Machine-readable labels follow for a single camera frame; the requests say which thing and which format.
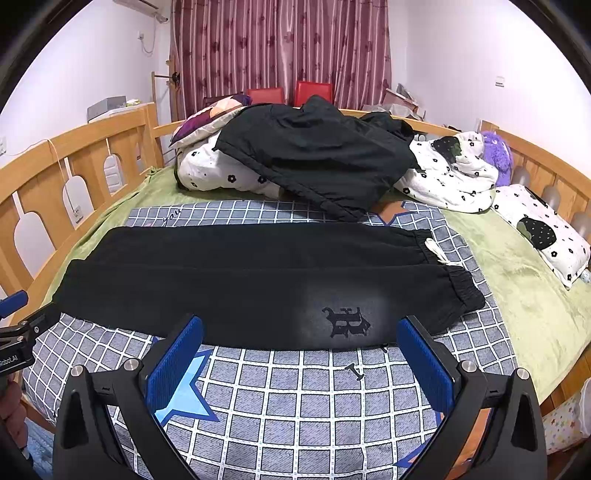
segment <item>pillowcase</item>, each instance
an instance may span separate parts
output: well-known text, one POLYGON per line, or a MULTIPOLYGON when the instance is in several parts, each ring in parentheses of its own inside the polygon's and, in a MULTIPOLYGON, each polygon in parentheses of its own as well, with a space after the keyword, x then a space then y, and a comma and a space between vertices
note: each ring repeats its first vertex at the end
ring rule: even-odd
POLYGON ((170 148, 184 148, 209 137, 251 103, 248 95, 237 93, 199 110, 174 131, 170 148))
POLYGON ((183 150, 178 158, 178 180, 187 190, 205 192, 217 188, 254 192, 279 198, 280 187, 235 158, 215 150, 220 132, 183 150))
POLYGON ((496 181, 497 187, 506 187, 511 184, 511 172, 513 171, 513 153, 503 138, 494 132, 482 132, 484 139, 484 160, 494 165, 499 171, 496 181))
POLYGON ((526 237, 566 288, 587 267, 589 244, 545 201, 519 184, 498 187, 492 209, 526 237))

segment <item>pink floral curtain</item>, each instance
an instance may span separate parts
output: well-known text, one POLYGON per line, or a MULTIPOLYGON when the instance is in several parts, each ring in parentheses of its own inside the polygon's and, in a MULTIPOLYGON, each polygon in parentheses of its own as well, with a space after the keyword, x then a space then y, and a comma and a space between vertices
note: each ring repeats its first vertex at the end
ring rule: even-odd
POLYGON ((332 83, 335 105, 380 103, 391 81, 387 0, 174 0, 185 116, 203 98, 332 83))

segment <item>checkered bed sheet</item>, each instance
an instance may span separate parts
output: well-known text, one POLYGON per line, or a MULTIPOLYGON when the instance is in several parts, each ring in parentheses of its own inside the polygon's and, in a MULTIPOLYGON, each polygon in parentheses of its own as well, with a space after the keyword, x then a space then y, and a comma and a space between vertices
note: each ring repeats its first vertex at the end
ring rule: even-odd
MULTIPOLYGON (((486 306, 437 338, 459 359, 484 371, 510 374, 517 366, 492 293, 462 237, 437 208, 405 202, 411 213, 390 227, 428 228, 451 261, 461 261, 485 295, 486 306)), ((296 202, 222 201, 134 209, 128 226, 327 222, 296 202)), ((364 223, 383 226, 377 215, 364 223)), ((35 346, 24 372, 35 406, 55 421, 73 365, 114 369, 142 357, 152 337, 107 329, 64 315, 35 346)), ((436 417, 400 350, 252 351, 213 348, 197 386, 220 422, 173 417, 168 436, 202 480, 280 478, 398 478, 399 462, 435 432, 436 417)), ((132 467, 150 477, 119 409, 109 411, 132 467)))

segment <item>white pillow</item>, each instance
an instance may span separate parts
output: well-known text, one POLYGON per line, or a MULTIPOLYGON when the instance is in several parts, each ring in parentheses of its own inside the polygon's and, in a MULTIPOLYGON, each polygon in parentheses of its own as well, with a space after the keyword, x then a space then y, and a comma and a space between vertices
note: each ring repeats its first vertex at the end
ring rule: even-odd
POLYGON ((189 190, 205 192, 218 188, 254 192, 279 198, 279 185, 260 176, 220 150, 214 150, 219 132, 187 147, 178 160, 177 175, 189 190))
POLYGON ((498 187, 492 209, 526 237, 566 288, 587 267, 589 244, 523 185, 498 187))

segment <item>black pants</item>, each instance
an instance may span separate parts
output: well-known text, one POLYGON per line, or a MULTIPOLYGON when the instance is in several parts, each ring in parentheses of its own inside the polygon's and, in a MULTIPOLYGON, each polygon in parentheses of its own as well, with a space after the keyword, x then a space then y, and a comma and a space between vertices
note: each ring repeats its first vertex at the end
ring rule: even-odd
POLYGON ((353 223, 117 228, 70 263, 54 301, 72 316, 157 336, 194 313, 210 345, 394 343, 408 314, 436 334, 484 305, 469 272, 425 248, 430 237, 353 223))

